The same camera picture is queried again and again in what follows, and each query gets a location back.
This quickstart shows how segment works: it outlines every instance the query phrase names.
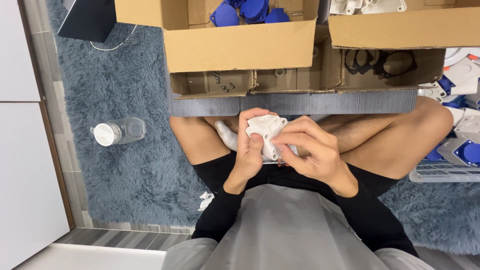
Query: hand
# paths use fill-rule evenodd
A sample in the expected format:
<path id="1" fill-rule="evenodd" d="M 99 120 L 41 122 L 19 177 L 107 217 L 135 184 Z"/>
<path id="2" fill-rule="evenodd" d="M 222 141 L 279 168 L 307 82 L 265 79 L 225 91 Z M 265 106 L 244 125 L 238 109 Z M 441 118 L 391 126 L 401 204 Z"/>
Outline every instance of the hand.
<path id="1" fill-rule="evenodd" d="M 340 159 L 336 137 L 309 117 L 290 122 L 272 138 L 272 143 L 280 150 L 282 160 L 298 173 L 324 182 L 340 196 L 353 197 L 358 193 L 358 181 Z M 301 158 L 287 144 L 303 147 L 310 155 Z"/>
<path id="2" fill-rule="evenodd" d="M 230 176 L 223 185 L 227 193 L 240 194 L 243 192 L 248 180 L 254 177 L 262 168 L 264 160 L 261 151 L 264 140 L 257 133 L 250 134 L 249 138 L 245 130 L 248 127 L 247 120 L 266 114 L 278 115 L 260 108 L 245 110 L 240 113 L 237 158 Z"/>

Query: blue plastic part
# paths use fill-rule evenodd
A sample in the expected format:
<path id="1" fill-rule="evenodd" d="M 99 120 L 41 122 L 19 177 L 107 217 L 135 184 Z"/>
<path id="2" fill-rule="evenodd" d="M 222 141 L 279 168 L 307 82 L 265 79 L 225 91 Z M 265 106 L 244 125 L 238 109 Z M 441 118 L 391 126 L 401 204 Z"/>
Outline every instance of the blue plastic part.
<path id="1" fill-rule="evenodd" d="M 289 21 L 290 21 L 290 18 L 285 12 L 283 12 L 283 8 L 272 9 L 270 13 L 267 15 L 267 17 L 265 18 L 266 24 L 286 23 Z"/>
<path id="2" fill-rule="evenodd" d="M 268 0 L 246 0 L 240 7 L 240 16 L 246 24 L 261 23 L 268 14 Z"/>
<path id="3" fill-rule="evenodd" d="M 435 146 L 435 148 L 430 153 L 428 153 L 428 155 L 426 156 L 426 159 L 431 161 L 441 160 L 443 157 L 437 152 L 437 149 L 440 147 L 440 145 L 441 144 L 438 144 L 437 146 Z"/>
<path id="4" fill-rule="evenodd" d="M 460 108 L 460 104 L 458 104 L 456 102 L 443 102 L 442 105 L 444 105 L 445 107 L 450 107 L 450 108 L 455 108 L 455 109 Z"/>
<path id="5" fill-rule="evenodd" d="M 239 8 L 246 0 L 227 0 L 228 4 L 234 8 Z"/>
<path id="6" fill-rule="evenodd" d="M 455 149 L 454 154 L 461 158 L 466 164 L 480 162 L 480 144 L 474 143 L 472 140 L 467 140 L 465 143 Z"/>
<path id="7" fill-rule="evenodd" d="M 442 78 L 438 81 L 438 84 L 440 84 L 440 87 L 442 87 L 445 93 L 447 93 L 447 96 L 449 96 L 452 92 L 452 87 L 456 86 L 445 75 L 443 75 Z"/>
<path id="8" fill-rule="evenodd" d="M 239 25 L 240 18 L 235 8 L 223 1 L 210 15 L 210 21 L 217 27 Z"/>

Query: screwdriver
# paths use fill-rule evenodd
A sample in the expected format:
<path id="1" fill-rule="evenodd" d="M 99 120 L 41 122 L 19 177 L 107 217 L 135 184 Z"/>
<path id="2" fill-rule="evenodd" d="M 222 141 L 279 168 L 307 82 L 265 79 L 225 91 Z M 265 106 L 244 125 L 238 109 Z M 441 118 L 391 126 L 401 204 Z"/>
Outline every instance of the screwdriver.
<path id="1" fill-rule="evenodd" d="M 267 161 L 267 162 L 264 162 L 264 164 L 276 164 L 278 167 L 290 166 L 285 161 L 283 161 L 281 159 L 277 159 L 276 161 Z"/>

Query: white bottle cap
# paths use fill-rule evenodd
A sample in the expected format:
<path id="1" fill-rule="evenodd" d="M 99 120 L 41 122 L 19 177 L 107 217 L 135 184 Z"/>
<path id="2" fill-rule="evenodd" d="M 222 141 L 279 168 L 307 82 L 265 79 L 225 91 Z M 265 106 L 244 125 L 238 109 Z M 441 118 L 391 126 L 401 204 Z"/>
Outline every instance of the white bottle cap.
<path id="1" fill-rule="evenodd" d="M 103 146 L 112 145 L 116 139 L 112 127 L 105 123 L 98 124 L 93 130 L 93 135 L 95 140 Z"/>

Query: plastic bottle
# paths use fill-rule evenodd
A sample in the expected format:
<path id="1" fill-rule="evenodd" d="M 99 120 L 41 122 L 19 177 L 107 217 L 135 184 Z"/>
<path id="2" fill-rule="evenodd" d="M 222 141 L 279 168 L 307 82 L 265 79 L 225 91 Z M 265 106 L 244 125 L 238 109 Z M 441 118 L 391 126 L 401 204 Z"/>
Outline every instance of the plastic bottle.
<path id="1" fill-rule="evenodd" d="M 127 144 L 145 137 L 145 121 L 130 117 L 109 120 L 93 128 L 92 133 L 96 141 L 103 146 Z"/>

